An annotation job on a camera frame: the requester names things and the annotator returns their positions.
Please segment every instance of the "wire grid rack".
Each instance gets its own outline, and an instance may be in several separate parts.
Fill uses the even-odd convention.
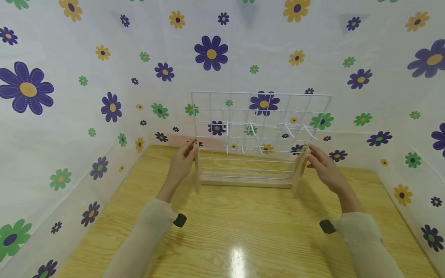
[[[201,176],[292,180],[304,144],[317,138],[330,95],[192,92]]]

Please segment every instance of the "purple flower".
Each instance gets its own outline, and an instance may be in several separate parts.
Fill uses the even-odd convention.
[[[433,148],[440,151],[443,149],[442,156],[445,157],[445,123],[441,123],[439,126],[440,131],[434,131],[431,133],[431,137],[438,140],[433,144]]]
[[[429,225],[421,227],[423,232],[423,238],[428,242],[428,246],[433,248],[434,251],[439,252],[439,249],[443,250],[444,247],[441,242],[444,242],[443,237],[438,235],[439,231],[436,228],[431,228]]]
[[[60,229],[62,229],[62,222],[57,222],[54,224],[54,226],[51,228],[51,233],[55,234],[57,233]]]
[[[387,144],[388,140],[392,138],[392,135],[389,135],[389,131],[383,132],[379,131],[377,134],[371,135],[370,138],[366,141],[370,146],[376,145],[376,147],[381,144]]]
[[[417,68],[412,77],[419,77],[425,73],[426,78],[436,75],[437,70],[445,70],[445,40],[437,40],[431,46],[431,50],[426,48],[417,51],[418,60],[409,63],[408,69]]]
[[[94,180],[97,180],[97,177],[102,178],[104,173],[107,172],[107,157],[99,157],[97,159],[97,163],[93,163],[93,170],[91,170],[91,173],[89,173],[91,176],[93,176]]]
[[[221,23],[221,25],[226,25],[227,22],[229,22],[229,16],[227,15],[227,13],[221,13],[220,16],[218,16],[218,22]]]
[[[204,63],[205,70],[210,70],[211,67],[213,67],[214,70],[220,70],[220,63],[225,64],[229,60],[226,55],[223,55],[229,51],[229,47],[226,44],[219,45],[221,42],[219,36],[214,36],[211,43],[210,38],[207,36],[203,36],[201,41],[202,45],[195,45],[195,51],[199,53],[195,61],[198,64]]]
[[[88,226],[89,223],[93,223],[94,220],[96,220],[96,217],[99,215],[99,208],[101,207],[101,205],[99,205],[96,202],[94,202],[94,204],[90,204],[88,206],[88,210],[86,210],[82,216],[83,219],[81,221],[81,224],[83,224],[85,227]]]
[[[208,125],[208,126],[210,127],[209,132],[212,132],[213,135],[217,134],[217,135],[221,136],[223,132],[226,132],[225,131],[226,125],[223,125],[222,121],[218,121],[218,122],[212,121],[212,124]]]
[[[17,44],[17,36],[14,35],[14,31],[6,27],[3,27],[3,29],[0,28],[0,38],[3,38],[2,41],[7,42],[10,45]]]
[[[42,265],[39,267],[37,271],[37,275],[34,275],[32,278],[49,278],[56,273],[57,261],[51,260],[46,265]]]
[[[116,95],[112,95],[108,92],[107,96],[108,99],[106,97],[102,98],[102,102],[105,106],[102,107],[101,112],[102,114],[107,114],[105,116],[105,121],[110,121],[112,118],[113,122],[117,122],[117,117],[122,117],[122,112],[120,111],[121,103],[117,101]]]
[[[155,135],[156,135],[156,139],[159,139],[159,141],[161,141],[161,142],[168,141],[167,136],[165,136],[163,133],[157,132],[157,133],[155,133]]]
[[[121,22],[125,27],[128,27],[128,25],[130,25],[130,22],[128,21],[128,17],[126,17],[125,15],[121,15]]]
[[[156,77],[161,77],[162,81],[170,81],[174,77],[173,68],[168,66],[167,63],[158,63],[158,67],[154,68],[154,71],[157,72]]]
[[[333,161],[339,162],[340,160],[344,160],[348,154],[346,151],[336,150],[333,153],[329,153],[329,157],[332,158]]]
[[[42,82],[44,74],[39,68],[28,71],[25,63],[15,62],[16,74],[7,68],[0,68],[0,80],[8,85],[0,86],[0,97],[13,98],[12,108],[18,112],[25,112],[29,105],[31,111],[36,115],[43,113],[42,105],[51,107],[54,104],[52,98],[47,94],[54,92],[54,87],[49,82]]]
[[[372,72],[368,69],[364,72],[364,69],[359,69],[357,73],[351,74],[349,77],[351,78],[348,81],[348,85],[352,85],[351,89],[359,89],[363,88],[363,84],[367,84],[369,82],[369,78],[372,76]]]
[[[275,104],[279,103],[279,98],[274,98],[273,93],[265,94],[264,91],[259,91],[258,97],[251,97],[252,104],[249,106],[249,109],[258,109],[258,114],[255,112],[257,116],[261,115],[261,113],[269,116],[271,114],[270,110],[278,109],[278,106]]]

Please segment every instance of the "flower print wall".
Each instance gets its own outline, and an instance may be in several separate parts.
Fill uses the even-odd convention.
[[[250,92],[212,103],[256,123],[286,108],[274,94],[332,95],[285,122],[376,172],[445,275],[445,3],[424,2],[0,0],[0,277],[57,276],[139,156],[193,138],[194,117],[214,138],[200,147],[226,140],[192,91]]]

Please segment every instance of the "white wire grid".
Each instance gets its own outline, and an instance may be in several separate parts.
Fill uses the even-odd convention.
[[[294,171],[291,171],[291,166],[295,166],[297,162],[293,154],[301,152],[291,151],[288,149],[273,150],[273,158],[267,152],[266,145],[273,146],[295,146],[296,144],[303,145],[312,142],[315,133],[326,114],[326,110],[331,101],[330,95],[311,95],[311,94],[281,94],[274,93],[274,98],[280,99],[280,104],[277,105],[277,110],[269,110],[272,106],[268,102],[265,110],[261,111],[264,115],[257,115],[259,109],[249,109],[252,104],[252,97],[259,97],[259,95],[268,96],[269,93],[235,93],[235,92],[192,92],[192,106],[199,107],[200,113],[194,116],[194,128],[198,141],[205,141],[205,144],[200,149],[206,151],[206,157],[200,157],[202,176],[208,177],[236,177],[236,178],[261,178],[261,179],[283,179],[291,180]],[[238,105],[226,106],[223,100],[233,100],[236,98]],[[289,117],[298,117],[298,122],[295,124],[289,123],[286,120]],[[321,115],[319,122],[316,125],[309,125],[309,118]],[[219,125],[225,129],[222,135],[213,135],[213,127]],[[283,133],[288,134],[288,137],[282,137]],[[224,142],[217,143],[218,147],[206,147],[209,142],[214,140]],[[221,158],[221,155],[214,155],[214,153],[225,153],[226,157]],[[238,154],[240,158],[233,158],[231,154]],[[261,156],[261,159],[253,159],[251,156]],[[260,165],[263,163],[275,163],[279,165],[279,169],[275,167],[260,167],[251,168],[252,165]],[[261,175],[259,173],[269,173],[270,175]]]

